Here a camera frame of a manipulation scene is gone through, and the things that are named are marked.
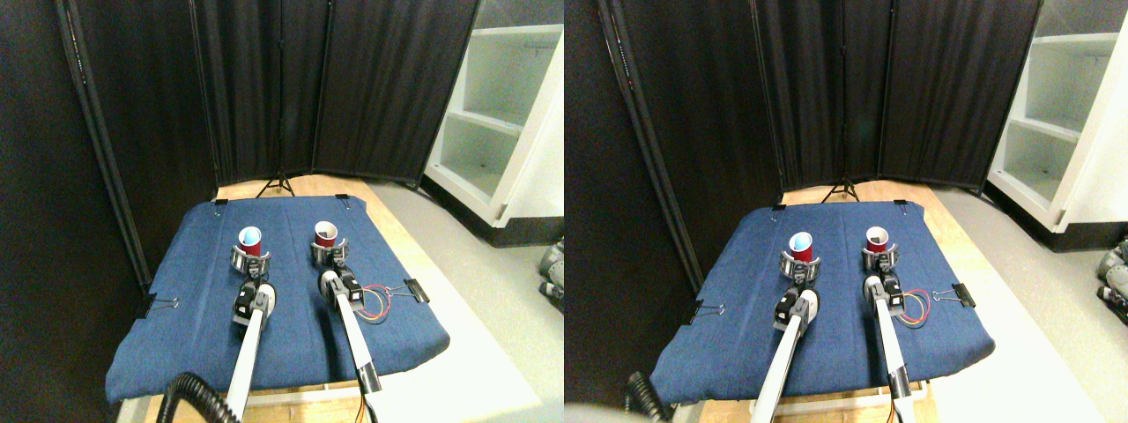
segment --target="black curtain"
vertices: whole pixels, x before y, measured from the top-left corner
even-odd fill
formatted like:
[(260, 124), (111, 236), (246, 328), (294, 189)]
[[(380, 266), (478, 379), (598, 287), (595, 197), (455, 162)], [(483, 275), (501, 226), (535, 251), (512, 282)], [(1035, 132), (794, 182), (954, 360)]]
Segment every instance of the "black curtain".
[(834, 183), (843, 176), (841, 5), (756, 0), (754, 6), (783, 186)]
[(706, 274), (740, 220), (781, 194), (751, 9), (742, 0), (622, 6), (632, 89), (645, 95), (658, 160)]
[(217, 186), (191, 11), (185, 1), (81, 0), (71, 14), (150, 274), (184, 213)]
[(285, 2), (282, 167), (290, 174), (308, 173), (311, 166), (328, 12), (324, 1)]
[(843, 114), (847, 146), (843, 166), (854, 180), (878, 175), (892, 3), (892, 0), (841, 2), (841, 18), (846, 23)]
[(64, 18), (23, 1), (0, 3), (0, 241), (12, 249), (0, 257), (0, 421), (108, 421), (105, 374), (139, 300), (134, 272)]
[(420, 180), (476, 8), (438, 0), (335, 6), (315, 170)]
[(219, 185), (277, 170), (277, 5), (195, 2)]
[(219, 185), (308, 173), (327, 2), (199, 0), (195, 12)]
[(979, 188), (1039, 1), (897, 1), (882, 176)]
[(622, 406), (652, 370), (694, 291), (677, 258), (619, 91), (594, 2), (570, 3), (564, 191), (573, 267), (564, 303), (564, 400)]

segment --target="wooden table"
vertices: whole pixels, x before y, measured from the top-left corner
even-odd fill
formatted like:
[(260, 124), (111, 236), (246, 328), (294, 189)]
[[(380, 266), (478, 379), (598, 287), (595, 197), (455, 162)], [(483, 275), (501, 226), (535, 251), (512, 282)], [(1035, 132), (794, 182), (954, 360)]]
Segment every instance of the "wooden table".
[[(830, 191), (818, 186), (784, 194), (784, 204), (818, 203)], [(932, 380), (928, 397), (916, 403), (917, 422), (1099, 422), (1103, 417), (1054, 346), (1019, 303), (963, 228), (925, 185), (876, 180), (857, 185), (862, 201), (908, 200), (925, 209), (924, 220), (960, 282), (976, 300), (995, 352), (945, 378)], [(835, 194), (828, 202), (846, 201)], [(784, 398), (781, 404), (874, 394), (853, 393)], [(705, 402), (700, 422), (748, 422), (747, 400)], [(778, 416), (776, 422), (884, 422), (889, 406)]]
[[(525, 378), (462, 301), (450, 281), (423, 253), (380, 199), (360, 179), (326, 175), (290, 179), (298, 195), (349, 194), (368, 203), (368, 215), (384, 235), (404, 268), (431, 297), (431, 309), (450, 334), (447, 351), (402, 373), (381, 376), (386, 409), (381, 422), (465, 422), (540, 405)], [(217, 197), (250, 199), (265, 185), (252, 180), (221, 187)], [(263, 196), (289, 195), (277, 188)], [(157, 418), (162, 396), (126, 400), (126, 412), (144, 411), (146, 422)], [(352, 422), (360, 407), (355, 381), (252, 393), (246, 422)], [(180, 404), (177, 422), (202, 422), (190, 405)]]

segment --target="blue fabric mat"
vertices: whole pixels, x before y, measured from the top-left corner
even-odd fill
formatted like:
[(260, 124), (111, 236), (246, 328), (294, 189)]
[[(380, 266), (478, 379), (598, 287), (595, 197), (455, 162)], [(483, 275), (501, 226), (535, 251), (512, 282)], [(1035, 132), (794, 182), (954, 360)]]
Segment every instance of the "blue fabric mat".
[[(822, 257), (816, 284), (820, 305), (796, 346), (784, 396), (888, 386), (876, 320), (862, 294), (866, 273), (861, 250), (865, 230), (872, 226), (889, 230), (889, 243), (900, 246), (901, 258), (895, 270), (905, 291), (946, 291), (959, 282), (924, 223), (924, 208), (915, 203), (756, 210), (740, 222), (697, 297), (706, 306), (724, 303), (724, 314), (681, 326), (658, 360), (651, 380), (662, 400), (759, 396), (783, 336), (772, 327), (772, 312), (791, 282), (779, 273), (779, 252), (799, 231), (814, 237), (814, 256)], [(907, 305), (910, 316), (920, 315), (916, 301), (908, 299)], [(995, 351), (995, 341), (984, 331), (975, 309), (957, 301), (933, 302), (923, 328), (909, 329), (900, 321), (893, 325), (911, 380), (955, 373)]]
[[(411, 276), (372, 224), (364, 202), (352, 197), (349, 205), (351, 210), (344, 201), (324, 196), (235, 200), (218, 208), (210, 202), (193, 208), (150, 289), (160, 299), (179, 298), (180, 305), (133, 323), (106, 374), (107, 399), (161, 394), (184, 371), (195, 372), (220, 391), (228, 389), (246, 331), (231, 321), (231, 305), (244, 275), (229, 259), (239, 230), (247, 226), (263, 231), (263, 252), (271, 253), (270, 283), (277, 294), (250, 388), (355, 379), (340, 314), (331, 314), (318, 292), (320, 270), (309, 253), (314, 224), (331, 221), (338, 228), (337, 239), (349, 239), (346, 263), (362, 285), (395, 288)], [(367, 301), (369, 310), (379, 309), (373, 296), (368, 294)], [(450, 335), (431, 307), (411, 297), (393, 297), (386, 323), (361, 321), (360, 327), (380, 374), (413, 369), (450, 344)]]

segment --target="black coiled cable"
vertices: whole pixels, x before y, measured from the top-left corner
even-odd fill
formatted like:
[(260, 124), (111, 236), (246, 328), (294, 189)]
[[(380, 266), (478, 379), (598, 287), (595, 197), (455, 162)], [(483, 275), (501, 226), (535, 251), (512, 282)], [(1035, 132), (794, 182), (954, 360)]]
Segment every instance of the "black coiled cable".
[(662, 405), (651, 385), (650, 378), (636, 371), (627, 378), (626, 411), (642, 413), (654, 422), (668, 422), (673, 418), (673, 413), (669, 407)]
[(208, 423), (239, 423), (227, 402), (219, 396), (203, 379), (191, 372), (184, 372), (173, 379), (165, 390), (165, 399), (160, 402), (157, 423), (170, 423), (176, 415), (176, 406), (180, 399), (187, 400), (200, 412)]

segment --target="red cup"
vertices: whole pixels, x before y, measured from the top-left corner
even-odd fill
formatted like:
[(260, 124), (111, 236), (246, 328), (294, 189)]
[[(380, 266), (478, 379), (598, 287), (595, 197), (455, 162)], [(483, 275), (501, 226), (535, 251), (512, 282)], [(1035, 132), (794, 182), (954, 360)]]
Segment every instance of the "red cup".
[(337, 227), (327, 221), (323, 220), (314, 224), (314, 233), (317, 235), (316, 243), (319, 246), (329, 248), (337, 241)]
[(263, 231), (246, 227), (239, 231), (239, 249), (252, 256), (263, 255)]
[(885, 228), (873, 227), (865, 230), (865, 249), (870, 253), (884, 253), (887, 243), (889, 243), (889, 231)]
[(791, 236), (787, 247), (791, 248), (791, 257), (800, 262), (810, 263), (814, 259), (814, 238), (810, 233), (799, 232)]

